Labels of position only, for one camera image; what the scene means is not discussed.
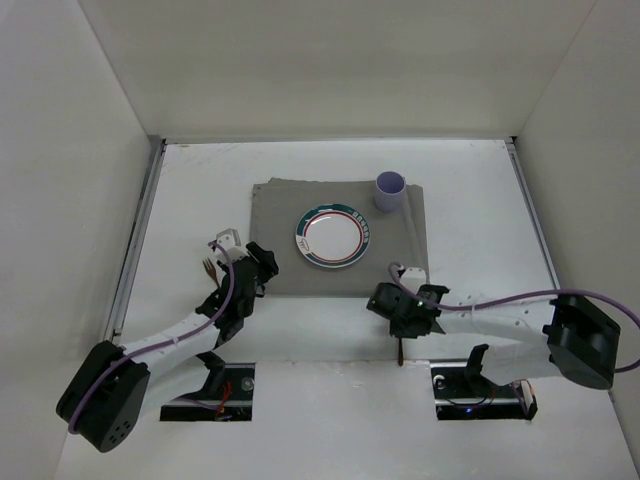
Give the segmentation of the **brown wooden fork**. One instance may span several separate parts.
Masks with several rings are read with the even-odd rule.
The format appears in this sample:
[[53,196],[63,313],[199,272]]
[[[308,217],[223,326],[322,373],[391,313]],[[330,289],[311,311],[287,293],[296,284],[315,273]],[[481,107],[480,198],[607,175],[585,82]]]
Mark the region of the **brown wooden fork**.
[[203,264],[203,267],[204,267],[204,270],[205,270],[206,274],[214,282],[216,287],[219,288],[220,287],[220,282],[218,280],[215,264],[209,258],[205,258],[202,261],[202,264]]

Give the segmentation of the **brown wooden spoon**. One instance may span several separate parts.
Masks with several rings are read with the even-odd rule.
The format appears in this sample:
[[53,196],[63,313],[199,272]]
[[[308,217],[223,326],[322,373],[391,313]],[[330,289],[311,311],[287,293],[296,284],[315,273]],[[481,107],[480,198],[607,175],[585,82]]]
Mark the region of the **brown wooden spoon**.
[[404,347],[403,340],[401,338],[397,339],[397,365],[399,367],[404,365]]

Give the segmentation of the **white plate green rim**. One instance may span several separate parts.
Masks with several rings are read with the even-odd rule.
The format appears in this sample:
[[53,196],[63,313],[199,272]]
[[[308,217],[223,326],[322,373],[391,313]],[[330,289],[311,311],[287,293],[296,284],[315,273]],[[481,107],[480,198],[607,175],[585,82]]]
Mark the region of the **white plate green rim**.
[[365,216],[348,205],[333,203],[307,211],[295,229],[295,243],[312,264],[340,269],[357,263],[371,243]]

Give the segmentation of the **grey cloth placemat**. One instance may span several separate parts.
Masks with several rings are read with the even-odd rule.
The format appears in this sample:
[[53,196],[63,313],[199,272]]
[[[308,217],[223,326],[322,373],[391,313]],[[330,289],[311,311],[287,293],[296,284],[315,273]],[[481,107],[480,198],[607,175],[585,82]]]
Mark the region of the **grey cloth placemat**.
[[[252,189],[250,239],[274,253],[279,273],[266,292],[286,296],[367,297],[389,280],[388,265],[397,261],[428,271],[423,188],[409,185],[401,205],[390,213],[374,201],[375,182],[320,182],[272,178]],[[300,253],[295,230],[309,210],[343,204],[362,214],[371,229],[363,258],[350,266],[317,266]]]

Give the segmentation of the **lavender plastic cup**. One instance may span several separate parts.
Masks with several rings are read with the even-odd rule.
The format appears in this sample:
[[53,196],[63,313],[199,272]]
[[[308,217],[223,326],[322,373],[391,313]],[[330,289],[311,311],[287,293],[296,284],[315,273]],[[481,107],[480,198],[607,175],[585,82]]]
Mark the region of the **lavender plastic cup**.
[[382,172],[375,180],[375,204],[384,212],[397,209],[404,197],[406,182],[402,175],[394,171]]

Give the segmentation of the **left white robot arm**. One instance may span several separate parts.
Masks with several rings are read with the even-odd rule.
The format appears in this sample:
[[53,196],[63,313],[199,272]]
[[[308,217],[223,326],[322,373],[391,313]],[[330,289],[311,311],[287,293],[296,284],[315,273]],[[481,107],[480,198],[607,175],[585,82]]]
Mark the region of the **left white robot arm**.
[[219,287],[186,318],[137,342],[96,344],[56,405],[73,435],[107,453],[141,414],[184,394],[210,392],[223,370],[215,349],[244,326],[256,299],[279,272],[273,252],[255,242],[210,244],[224,272]]

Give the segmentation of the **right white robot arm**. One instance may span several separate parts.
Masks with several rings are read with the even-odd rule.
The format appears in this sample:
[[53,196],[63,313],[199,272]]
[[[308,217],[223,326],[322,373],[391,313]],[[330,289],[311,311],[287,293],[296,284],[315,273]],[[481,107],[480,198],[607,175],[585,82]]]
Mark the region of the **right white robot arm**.
[[418,297],[393,283],[376,286],[367,309],[389,321],[389,334],[416,339],[430,334],[474,334],[506,339],[508,345],[477,345],[465,376],[504,386],[516,380],[562,376],[580,386],[613,386],[620,326],[581,295],[516,301],[481,309],[477,299],[457,297],[456,311],[437,307],[452,300],[440,285],[423,285]]

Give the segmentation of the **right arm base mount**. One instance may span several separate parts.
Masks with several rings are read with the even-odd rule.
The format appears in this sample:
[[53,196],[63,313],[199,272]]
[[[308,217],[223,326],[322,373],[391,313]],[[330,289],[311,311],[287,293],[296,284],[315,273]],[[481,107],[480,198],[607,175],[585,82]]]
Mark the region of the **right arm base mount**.
[[480,375],[482,355],[489,348],[473,348],[467,361],[430,363],[434,406],[440,421],[523,420],[538,412],[535,392],[528,380],[498,386]]

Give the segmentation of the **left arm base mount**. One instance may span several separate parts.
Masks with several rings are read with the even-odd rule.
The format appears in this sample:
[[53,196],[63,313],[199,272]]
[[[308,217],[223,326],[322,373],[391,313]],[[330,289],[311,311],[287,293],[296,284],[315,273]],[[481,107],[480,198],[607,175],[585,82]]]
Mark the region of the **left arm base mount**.
[[255,387],[254,363],[226,363],[214,352],[195,357],[208,376],[202,387],[162,406],[160,422],[249,422]]

